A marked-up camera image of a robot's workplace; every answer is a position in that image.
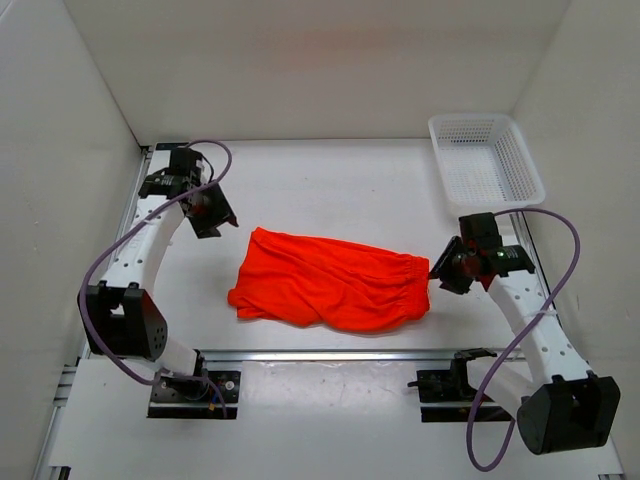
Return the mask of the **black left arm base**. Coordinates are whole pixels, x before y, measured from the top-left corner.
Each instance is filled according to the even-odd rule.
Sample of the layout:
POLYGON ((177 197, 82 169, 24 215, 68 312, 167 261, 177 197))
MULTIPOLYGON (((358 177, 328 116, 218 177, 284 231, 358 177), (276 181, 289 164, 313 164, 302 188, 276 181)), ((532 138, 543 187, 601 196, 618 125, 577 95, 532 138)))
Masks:
POLYGON ((241 391, 242 372, 228 368, 210 369, 199 352, 195 376, 208 381, 185 380, 173 375, 161 376, 151 390, 147 417, 171 420, 235 420, 241 391))

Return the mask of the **orange mesh shorts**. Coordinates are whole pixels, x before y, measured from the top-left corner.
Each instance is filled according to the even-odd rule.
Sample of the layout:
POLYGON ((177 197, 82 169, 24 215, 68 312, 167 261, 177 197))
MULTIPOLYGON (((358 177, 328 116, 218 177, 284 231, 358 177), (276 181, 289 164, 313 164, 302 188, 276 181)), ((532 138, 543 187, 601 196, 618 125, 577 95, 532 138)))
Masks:
POLYGON ((378 334, 429 312, 429 270, 420 256, 257 228, 227 301, 243 320, 378 334))

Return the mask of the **aluminium right frame rail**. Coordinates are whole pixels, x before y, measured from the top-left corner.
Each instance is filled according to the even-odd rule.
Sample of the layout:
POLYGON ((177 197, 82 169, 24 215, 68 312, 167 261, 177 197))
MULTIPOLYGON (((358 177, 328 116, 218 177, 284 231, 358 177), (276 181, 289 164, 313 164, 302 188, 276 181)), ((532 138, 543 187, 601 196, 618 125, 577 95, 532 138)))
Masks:
POLYGON ((529 227, 529 223, 525 213, 516 212, 508 215, 514 234, 518 243, 524 248, 535 267, 535 276, 537 279, 536 293, 540 298, 540 304, 543 304, 551 292, 551 287, 547 281, 538 251, 529 227))

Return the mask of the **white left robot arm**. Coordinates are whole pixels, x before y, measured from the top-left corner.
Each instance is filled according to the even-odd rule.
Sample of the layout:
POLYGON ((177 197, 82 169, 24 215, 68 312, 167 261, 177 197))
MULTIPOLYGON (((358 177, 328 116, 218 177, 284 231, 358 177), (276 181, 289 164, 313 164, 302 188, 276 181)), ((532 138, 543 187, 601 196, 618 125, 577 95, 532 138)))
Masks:
POLYGON ((188 221, 200 239, 220 235, 237 218, 216 182, 173 199, 140 196, 130 229, 90 267, 78 306, 90 349, 111 360, 137 382, 153 383, 125 362, 131 360, 175 376, 175 388, 188 400, 206 395, 210 377, 196 349, 171 337, 153 299, 159 267, 175 231, 188 221))

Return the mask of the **white plastic mesh basket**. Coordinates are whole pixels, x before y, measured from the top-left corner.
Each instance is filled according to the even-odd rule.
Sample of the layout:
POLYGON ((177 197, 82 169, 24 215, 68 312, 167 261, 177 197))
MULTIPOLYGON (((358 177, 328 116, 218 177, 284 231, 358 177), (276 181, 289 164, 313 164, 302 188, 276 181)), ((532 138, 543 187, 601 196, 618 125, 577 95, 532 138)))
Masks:
POLYGON ((516 122, 505 114, 444 114, 428 122, 449 211, 456 217, 537 206, 546 191, 516 122))

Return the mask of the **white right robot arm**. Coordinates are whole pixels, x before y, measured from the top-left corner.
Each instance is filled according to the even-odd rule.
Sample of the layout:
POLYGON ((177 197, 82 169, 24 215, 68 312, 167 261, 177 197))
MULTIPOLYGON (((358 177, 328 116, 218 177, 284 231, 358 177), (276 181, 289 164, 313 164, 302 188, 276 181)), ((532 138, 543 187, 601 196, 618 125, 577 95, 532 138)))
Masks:
POLYGON ((454 236, 429 277, 460 295, 480 283, 517 337, 530 372, 523 376, 499 365, 490 350, 462 350, 450 367, 455 396, 470 400, 486 387, 485 396, 515 420, 525 446, 536 455, 607 443, 620 389, 612 377, 595 374, 570 345, 521 246, 493 241, 482 250, 454 236))

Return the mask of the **aluminium table edge rail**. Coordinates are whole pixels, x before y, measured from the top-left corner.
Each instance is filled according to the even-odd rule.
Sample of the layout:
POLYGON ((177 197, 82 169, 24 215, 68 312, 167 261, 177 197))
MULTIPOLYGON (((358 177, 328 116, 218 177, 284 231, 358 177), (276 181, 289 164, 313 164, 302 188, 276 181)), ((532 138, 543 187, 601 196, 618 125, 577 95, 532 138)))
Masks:
POLYGON ((204 350, 211 362, 446 361, 457 349, 204 350))

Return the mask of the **black corner label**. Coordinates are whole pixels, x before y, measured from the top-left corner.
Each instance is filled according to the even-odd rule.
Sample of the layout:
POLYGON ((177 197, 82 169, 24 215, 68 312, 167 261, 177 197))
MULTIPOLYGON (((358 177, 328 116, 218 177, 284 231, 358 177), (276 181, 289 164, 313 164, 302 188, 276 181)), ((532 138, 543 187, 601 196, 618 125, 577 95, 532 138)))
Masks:
POLYGON ((159 142, 155 145, 155 151, 170 151, 175 148, 185 147, 187 146, 187 142, 159 142))

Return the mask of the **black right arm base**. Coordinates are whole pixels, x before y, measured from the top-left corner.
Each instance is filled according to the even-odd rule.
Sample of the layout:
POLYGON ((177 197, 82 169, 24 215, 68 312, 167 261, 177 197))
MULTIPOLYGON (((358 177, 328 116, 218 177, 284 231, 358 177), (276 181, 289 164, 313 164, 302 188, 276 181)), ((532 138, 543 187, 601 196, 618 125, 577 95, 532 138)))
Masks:
POLYGON ((447 368, 417 370, 407 387, 418 392, 421 422, 466 423, 476 395, 468 382, 467 364, 496 357, 496 352, 484 348, 459 350, 447 368))

